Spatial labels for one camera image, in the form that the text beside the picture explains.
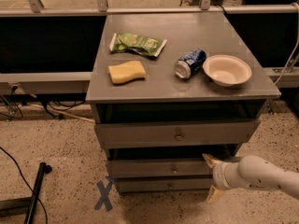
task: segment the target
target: gray drawer cabinet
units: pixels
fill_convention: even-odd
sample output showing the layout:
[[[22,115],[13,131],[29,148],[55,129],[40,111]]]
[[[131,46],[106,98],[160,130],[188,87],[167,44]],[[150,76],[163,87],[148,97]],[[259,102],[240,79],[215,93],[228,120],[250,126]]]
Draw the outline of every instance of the gray drawer cabinet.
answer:
[[[167,44],[157,59],[111,53],[107,44],[123,31]],[[226,89],[203,73],[179,79],[174,63],[194,48],[244,60],[251,80]],[[107,67],[132,60],[142,62],[146,79],[113,85]],[[279,96],[221,12],[186,12],[107,15],[86,100],[107,155],[107,173],[123,193],[209,189],[212,173],[202,154],[235,156],[259,126],[267,99]]]

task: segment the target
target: terrazzo floor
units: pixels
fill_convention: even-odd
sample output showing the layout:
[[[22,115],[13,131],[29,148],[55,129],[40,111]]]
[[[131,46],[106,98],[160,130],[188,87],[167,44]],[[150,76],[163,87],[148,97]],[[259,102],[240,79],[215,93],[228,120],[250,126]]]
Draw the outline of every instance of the terrazzo floor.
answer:
[[[261,125],[240,156],[254,154],[299,172],[299,121],[284,102],[274,102],[274,115],[263,113]],[[42,110],[22,108],[24,118],[6,121],[0,116],[0,144],[18,162],[31,187],[42,161],[52,167],[44,176],[40,200],[49,223],[176,224],[176,223],[299,223],[299,202],[279,191],[234,189],[215,204],[205,202],[205,191],[170,191],[108,195],[112,209],[96,210],[97,183],[107,187],[106,158],[93,123],[53,119]],[[91,118],[89,107],[73,114]],[[30,196],[13,161],[0,151],[0,200]],[[0,217],[0,223],[23,223],[25,215]],[[34,223],[46,223],[38,204]]]

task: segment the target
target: drawer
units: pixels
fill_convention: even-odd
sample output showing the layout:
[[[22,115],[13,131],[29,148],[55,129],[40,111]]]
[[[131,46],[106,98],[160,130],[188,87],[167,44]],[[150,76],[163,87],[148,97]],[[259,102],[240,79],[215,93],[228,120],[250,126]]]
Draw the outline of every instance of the drawer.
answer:
[[[116,189],[119,193],[166,190],[208,190],[212,184],[212,178],[207,176],[172,179],[117,179],[115,183]]]
[[[260,121],[97,124],[105,148],[238,144],[249,141]]]
[[[107,161],[107,171],[112,178],[212,175],[199,159]]]

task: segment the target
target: soda can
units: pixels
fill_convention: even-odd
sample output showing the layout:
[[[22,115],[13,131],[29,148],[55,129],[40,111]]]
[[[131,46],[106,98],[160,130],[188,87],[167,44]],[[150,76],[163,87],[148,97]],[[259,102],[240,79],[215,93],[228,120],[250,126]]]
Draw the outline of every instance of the soda can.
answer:
[[[180,78],[188,79],[202,67],[205,60],[206,53],[202,49],[193,49],[176,61],[175,73]]]

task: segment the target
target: black metal stand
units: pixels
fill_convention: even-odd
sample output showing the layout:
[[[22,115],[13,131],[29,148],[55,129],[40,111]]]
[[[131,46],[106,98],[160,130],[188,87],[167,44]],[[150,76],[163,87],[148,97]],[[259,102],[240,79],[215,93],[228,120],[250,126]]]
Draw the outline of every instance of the black metal stand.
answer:
[[[52,168],[45,162],[39,164],[36,182],[31,197],[5,200],[0,202],[0,217],[7,217],[26,213],[26,224],[33,222],[36,203],[41,189],[44,173],[48,174]]]

